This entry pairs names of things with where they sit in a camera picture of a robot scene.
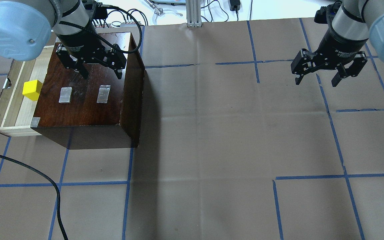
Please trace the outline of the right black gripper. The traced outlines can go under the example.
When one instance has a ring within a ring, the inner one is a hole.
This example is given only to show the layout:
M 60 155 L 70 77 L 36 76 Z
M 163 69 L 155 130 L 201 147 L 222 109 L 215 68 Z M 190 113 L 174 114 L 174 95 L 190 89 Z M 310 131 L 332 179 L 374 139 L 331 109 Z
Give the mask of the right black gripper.
M 291 72 L 296 75 L 295 84 L 303 77 L 317 70 L 337 70 L 332 78 L 332 87 L 349 76 L 356 77 L 367 63 L 362 47 L 364 40 L 348 40 L 334 33 L 326 32 L 316 51 L 301 49 L 291 63 Z

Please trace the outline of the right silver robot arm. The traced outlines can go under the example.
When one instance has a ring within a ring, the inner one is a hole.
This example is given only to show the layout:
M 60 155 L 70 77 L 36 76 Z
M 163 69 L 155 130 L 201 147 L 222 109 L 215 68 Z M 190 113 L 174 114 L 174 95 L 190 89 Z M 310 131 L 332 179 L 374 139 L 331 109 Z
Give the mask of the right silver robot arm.
M 344 78 L 356 77 L 367 63 L 361 50 L 367 41 L 384 62 L 384 0 L 337 0 L 321 7 L 314 21 L 327 24 L 328 29 L 316 51 L 301 49 L 292 61 L 296 85 L 317 70 L 337 71 L 333 87 Z

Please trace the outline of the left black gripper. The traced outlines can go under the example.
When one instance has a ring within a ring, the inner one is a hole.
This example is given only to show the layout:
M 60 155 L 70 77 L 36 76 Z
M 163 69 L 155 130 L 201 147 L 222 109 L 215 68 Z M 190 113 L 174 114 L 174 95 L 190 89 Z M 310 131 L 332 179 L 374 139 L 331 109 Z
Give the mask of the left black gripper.
M 57 37 L 61 45 L 56 50 L 56 56 L 65 68 L 74 69 L 84 79 L 88 79 L 89 73 L 84 63 L 101 64 L 111 68 L 117 79 L 122 79 L 127 62 L 126 57 L 113 48 L 104 47 L 96 33 L 81 30 L 71 35 L 58 34 Z

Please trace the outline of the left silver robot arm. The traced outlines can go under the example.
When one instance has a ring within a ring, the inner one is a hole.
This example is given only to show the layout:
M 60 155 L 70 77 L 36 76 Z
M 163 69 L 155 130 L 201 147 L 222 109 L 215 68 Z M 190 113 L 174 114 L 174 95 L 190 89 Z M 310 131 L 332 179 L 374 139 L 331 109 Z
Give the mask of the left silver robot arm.
M 0 0 L 0 56 L 17 61 L 37 58 L 51 32 L 60 45 L 56 54 L 67 69 L 87 78 L 84 64 L 111 68 L 117 78 L 126 67 L 124 51 L 97 34 L 92 10 L 81 0 Z

